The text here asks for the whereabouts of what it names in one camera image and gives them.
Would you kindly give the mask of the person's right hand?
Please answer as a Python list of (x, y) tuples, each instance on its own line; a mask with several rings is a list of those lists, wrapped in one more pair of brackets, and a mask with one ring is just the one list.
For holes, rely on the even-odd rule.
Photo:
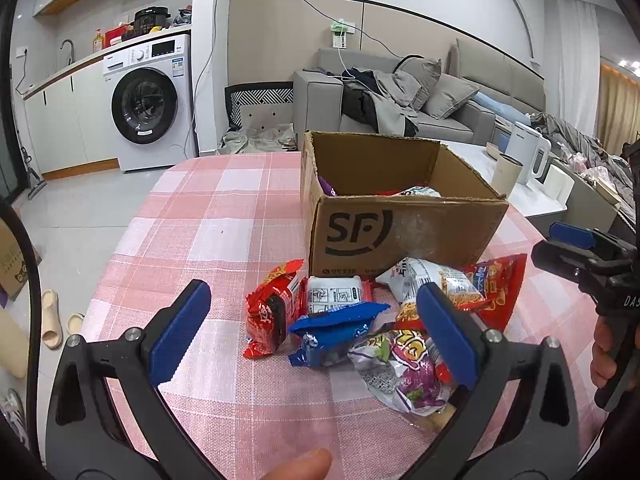
[(608, 354), (613, 348), (613, 333), (602, 316), (598, 317), (593, 332), (590, 376), (593, 385), (603, 388), (617, 370), (615, 360)]

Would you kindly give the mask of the person's left hand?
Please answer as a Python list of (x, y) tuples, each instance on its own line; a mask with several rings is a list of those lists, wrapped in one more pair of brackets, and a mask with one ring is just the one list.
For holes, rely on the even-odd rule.
[(323, 480), (333, 462), (332, 454), (325, 448), (315, 448), (295, 460), (277, 466), (262, 480)]

